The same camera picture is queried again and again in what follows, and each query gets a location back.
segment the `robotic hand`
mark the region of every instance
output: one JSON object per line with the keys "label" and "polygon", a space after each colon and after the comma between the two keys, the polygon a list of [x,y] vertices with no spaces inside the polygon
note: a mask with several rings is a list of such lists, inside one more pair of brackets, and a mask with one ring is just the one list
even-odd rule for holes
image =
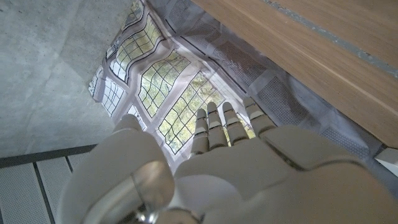
{"label": "robotic hand", "polygon": [[224,103],[228,147],[211,102],[174,175],[153,136],[125,115],[74,171],[57,223],[396,223],[397,202],[361,161],[243,103],[257,137]]}

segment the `window grid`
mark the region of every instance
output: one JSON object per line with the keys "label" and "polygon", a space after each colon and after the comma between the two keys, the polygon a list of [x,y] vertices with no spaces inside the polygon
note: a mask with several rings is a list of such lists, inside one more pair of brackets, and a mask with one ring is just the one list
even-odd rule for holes
{"label": "window grid", "polygon": [[103,69],[102,69],[102,66],[100,65],[97,69],[97,72],[95,73],[95,75],[93,77],[93,80],[88,85],[88,90],[90,91],[91,96],[94,96],[95,88],[97,87],[97,81],[100,78],[100,76],[102,76],[102,73],[103,73]]}
{"label": "window grid", "polygon": [[109,46],[109,48],[106,51],[106,59],[109,59],[115,51],[118,50],[119,47],[119,38],[117,38],[112,45]]}
{"label": "window grid", "polygon": [[141,115],[138,113],[138,110],[134,105],[131,105],[127,113],[134,115],[138,119],[138,123],[141,125],[142,130],[147,128],[145,122],[142,120]]}
{"label": "window grid", "polygon": [[143,75],[139,98],[151,118],[169,95],[175,80],[191,62],[173,52],[154,63]]}
{"label": "window grid", "polygon": [[123,23],[122,30],[126,29],[127,26],[136,23],[141,19],[144,12],[144,5],[140,0],[133,1],[130,7],[130,13]]}
{"label": "window grid", "polygon": [[106,79],[104,98],[102,105],[110,116],[112,116],[116,107],[119,104],[120,98],[122,97],[124,90],[115,82],[110,79]]}
{"label": "window grid", "polygon": [[150,51],[155,47],[159,38],[163,37],[150,15],[147,17],[145,28],[126,39],[111,62],[112,72],[127,83],[127,66],[134,59]]}
{"label": "window grid", "polygon": [[[254,134],[253,128],[248,124],[239,113],[236,113],[236,116],[240,120],[240,122],[243,125],[243,128],[246,130],[246,133],[249,136],[249,139],[256,137],[256,134]],[[228,130],[226,129],[226,124],[223,125],[224,133],[226,136],[226,140],[228,141],[228,146],[231,146],[231,141],[229,140],[229,135],[228,135]]]}
{"label": "window grid", "polygon": [[206,104],[211,101],[219,106],[224,100],[225,98],[202,72],[195,75],[159,126],[159,131],[165,137],[165,143],[174,154],[178,153],[195,132],[197,109],[206,109]]}

